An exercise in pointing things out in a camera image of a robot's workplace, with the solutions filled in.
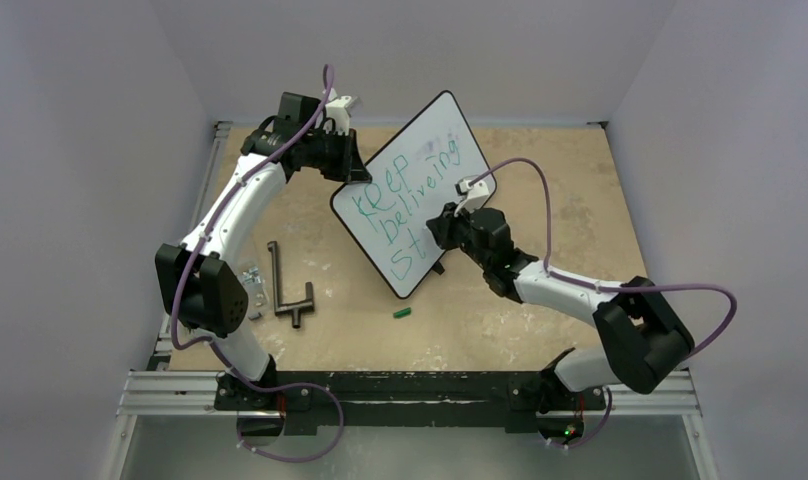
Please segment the white whiteboard black frame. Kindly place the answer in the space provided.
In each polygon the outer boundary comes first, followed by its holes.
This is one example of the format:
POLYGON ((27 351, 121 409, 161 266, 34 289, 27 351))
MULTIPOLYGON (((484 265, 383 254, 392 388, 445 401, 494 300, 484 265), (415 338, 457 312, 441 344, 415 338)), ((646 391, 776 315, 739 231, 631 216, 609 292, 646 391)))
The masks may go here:
POLYGON ((489 168, 457 99, 445 90, 367 161, 371 182, 340 187, 330 206, 394 295, 406 299, 444 253, 427 221, 458 201, 459 181, 489 168))

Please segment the green marker cap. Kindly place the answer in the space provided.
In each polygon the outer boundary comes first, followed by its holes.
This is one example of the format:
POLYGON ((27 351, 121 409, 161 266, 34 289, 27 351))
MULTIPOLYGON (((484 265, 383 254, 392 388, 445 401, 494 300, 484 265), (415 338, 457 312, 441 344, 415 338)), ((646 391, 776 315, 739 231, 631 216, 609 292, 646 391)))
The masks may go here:
POLYGON ((393 313, 393 318, 394 319, 401 319, 401 318, 409 316, 411 313, 412 313, 412 308, 411 307, 403 308, 401 310, 398 310, 398 311, 394 312, 393 313))

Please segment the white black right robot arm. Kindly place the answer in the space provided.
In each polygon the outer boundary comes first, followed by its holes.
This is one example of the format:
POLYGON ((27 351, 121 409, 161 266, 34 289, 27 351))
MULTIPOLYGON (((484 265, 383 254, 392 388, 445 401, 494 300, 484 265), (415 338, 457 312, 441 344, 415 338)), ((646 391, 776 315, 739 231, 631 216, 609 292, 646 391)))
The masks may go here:
POLYGON ((649 394, 695 349, 692 334, 649 279, 600 281, 548 267, 515 246, 497 209, 457 213, 448 203, 426 226, 441 249, 470 258, 497 296, 550 308, 596 330, 599 347, 569 348, 534 380, 512 388, 541 413, 561 409, 594 387, 622 384, 649 394))

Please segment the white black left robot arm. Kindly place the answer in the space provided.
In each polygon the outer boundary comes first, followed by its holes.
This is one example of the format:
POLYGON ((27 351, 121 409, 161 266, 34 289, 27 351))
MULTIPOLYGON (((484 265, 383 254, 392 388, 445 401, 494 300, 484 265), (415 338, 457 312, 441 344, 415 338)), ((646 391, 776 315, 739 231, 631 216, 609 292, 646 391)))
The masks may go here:
POLYGON ((357 101, 335 92, 322 99, 284 93, 278 112, 244 139, 214 205, 182 240, 156 252, 172 346, 204 344, 222 362, 219 406, 261 410, 285 403, 276 362, 250 328, 250 295, 235 263, 259 217, 300 170, 345 185, 370 182, 351 126, 357 101))

